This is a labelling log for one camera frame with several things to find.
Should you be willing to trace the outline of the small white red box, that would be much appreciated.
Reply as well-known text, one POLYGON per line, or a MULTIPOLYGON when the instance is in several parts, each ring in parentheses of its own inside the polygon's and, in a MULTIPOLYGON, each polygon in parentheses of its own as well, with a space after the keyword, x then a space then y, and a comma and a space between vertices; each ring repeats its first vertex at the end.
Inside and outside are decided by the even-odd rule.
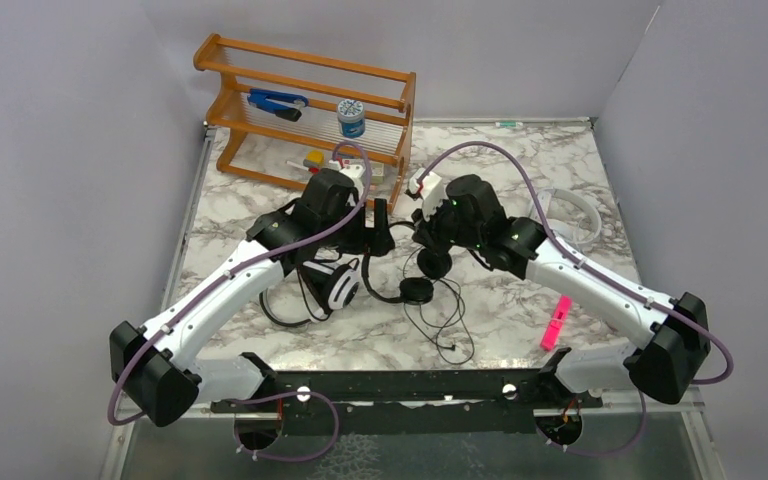
POLYGON ((387 167, 381 163, 373 163, 370 168, 370 183, 381 185, 386 179, 387 167))

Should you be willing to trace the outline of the wooden orange shelf rack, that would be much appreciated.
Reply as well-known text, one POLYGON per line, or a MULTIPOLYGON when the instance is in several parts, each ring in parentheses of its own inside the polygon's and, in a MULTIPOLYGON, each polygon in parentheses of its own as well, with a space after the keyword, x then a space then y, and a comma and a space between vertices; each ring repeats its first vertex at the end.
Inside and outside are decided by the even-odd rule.
POLYGON ((217 33, 198 48, 193 66, 219 77, 205 114, 209 126, 227 133, 218 171, 301 190, 321 168, 316 159, 346 140, 347 122, 358 119, 365 127, 359 148, 340 153, 367 153, 377 179, 372 195, 394 209, 411 158, 415 73, 217 33))

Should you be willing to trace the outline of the blue lidded jar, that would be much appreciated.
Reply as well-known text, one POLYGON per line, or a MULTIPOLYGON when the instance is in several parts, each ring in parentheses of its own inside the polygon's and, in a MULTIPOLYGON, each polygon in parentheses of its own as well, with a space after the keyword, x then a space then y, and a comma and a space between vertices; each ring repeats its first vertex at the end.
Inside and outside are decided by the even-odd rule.
POLYGON ((340 132, 346 138, 358 138, 365 133, 365 106, 355 99, 343 99, 336 105, 340 132))

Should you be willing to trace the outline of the red white marker pen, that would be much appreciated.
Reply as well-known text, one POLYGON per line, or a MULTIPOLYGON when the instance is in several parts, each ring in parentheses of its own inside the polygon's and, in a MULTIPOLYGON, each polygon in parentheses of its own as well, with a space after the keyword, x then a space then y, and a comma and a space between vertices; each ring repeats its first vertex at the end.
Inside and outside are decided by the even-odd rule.
POLYGON ((308 173, 311 173, 313 171, 311 169, 311 167, 306 166, 303 162, 302 163, 298 163, 298 162, 293 162, 293 161, 287 160, 285 163, 286 163, 286 165, 288 165, 288 166, 290 166, 292 168, 295 168, 297 170, 305 171, 305 172, 308 172, 308 173))

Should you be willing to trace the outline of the yellow grey small object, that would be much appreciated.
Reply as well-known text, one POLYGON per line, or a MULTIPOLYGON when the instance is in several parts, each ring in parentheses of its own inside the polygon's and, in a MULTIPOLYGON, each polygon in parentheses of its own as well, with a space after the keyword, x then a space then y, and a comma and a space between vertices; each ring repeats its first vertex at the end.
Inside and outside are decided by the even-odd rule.
POLYGON ((308 169, 321 169, 325 164, 325 155, 319 150, 311 150, 303 160, 303 165, 308 169))

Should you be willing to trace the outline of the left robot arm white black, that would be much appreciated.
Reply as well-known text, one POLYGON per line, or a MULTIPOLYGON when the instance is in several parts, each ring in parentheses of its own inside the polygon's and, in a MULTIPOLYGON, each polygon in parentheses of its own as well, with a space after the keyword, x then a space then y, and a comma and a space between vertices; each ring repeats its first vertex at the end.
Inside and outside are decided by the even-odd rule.
POLYGON ((355 164, 315 174, 302 194, 260 215, 228 258, 175 304, 139 326, 124 321, 109 337, 115 382, 107 415, 120 418, 127 395, 158 427, 178 420, 198 403, 239 400, 250 410, 273 401, 267 366, 252 354, 201 360, 213 335, 262 292, 278 285, 297 264, 321 248, 350 245, 363 237, 364 201, 371 176, 355 164))

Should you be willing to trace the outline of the white black gaming headset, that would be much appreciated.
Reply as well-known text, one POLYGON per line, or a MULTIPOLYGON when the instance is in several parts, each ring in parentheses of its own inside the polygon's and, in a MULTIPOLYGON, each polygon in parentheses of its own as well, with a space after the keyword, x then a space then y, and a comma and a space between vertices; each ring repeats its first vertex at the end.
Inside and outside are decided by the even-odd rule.
POLYGON ((280 320, 268 305, 268 292, 263 291, 258 297, 265 316, 273 324, 284 328, 300 328, 310 323, 322 323, 329 320, 335 311, 347 307, 359 290, 360 261, 306 261, 297 268, 296 274, 308 312, 307 318, 296 321, 280 320))

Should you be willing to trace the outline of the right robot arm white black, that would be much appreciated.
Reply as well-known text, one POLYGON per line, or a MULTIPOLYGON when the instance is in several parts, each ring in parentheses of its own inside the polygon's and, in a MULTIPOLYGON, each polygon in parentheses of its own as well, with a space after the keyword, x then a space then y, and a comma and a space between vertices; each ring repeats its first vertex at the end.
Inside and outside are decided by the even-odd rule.
POLYGON ((541 223, 507 215, 477 175, 449 184, 434 173, 416 175, 406 193, 421 203, 412 214, 413 239, 432 271, 447 273, 450 249, 464 248, 488 270, 569 297, 625 338, 554 357, 536 383, 545 404, 560 407, 588 390, 630 388, 663 404, 682 400, 711 350, 700 298, 686 292, 673 301, 590 261, 541 223))

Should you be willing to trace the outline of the blue black hand tool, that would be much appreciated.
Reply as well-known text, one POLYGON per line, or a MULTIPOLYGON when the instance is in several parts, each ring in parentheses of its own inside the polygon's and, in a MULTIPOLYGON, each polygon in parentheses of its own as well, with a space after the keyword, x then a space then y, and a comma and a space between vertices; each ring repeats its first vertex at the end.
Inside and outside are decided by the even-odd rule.
POLYGON ((297 122, 302 117, 302 110, 309 106, 308 98, 303 95, 261 88, 249 90, 247 103, 260 111, 290 122, 297 122))

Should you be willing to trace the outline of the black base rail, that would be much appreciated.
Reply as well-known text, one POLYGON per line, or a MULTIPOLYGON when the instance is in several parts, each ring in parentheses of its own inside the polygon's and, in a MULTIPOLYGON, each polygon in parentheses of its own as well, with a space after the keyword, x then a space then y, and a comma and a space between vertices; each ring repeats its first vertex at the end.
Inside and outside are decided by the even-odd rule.
POLYGON ((535 415, 599 408, 588 393, 562 393, 543 368, 279 371, 257 404, 220 400, 215 414, 282 436, 533 433, 535 415))

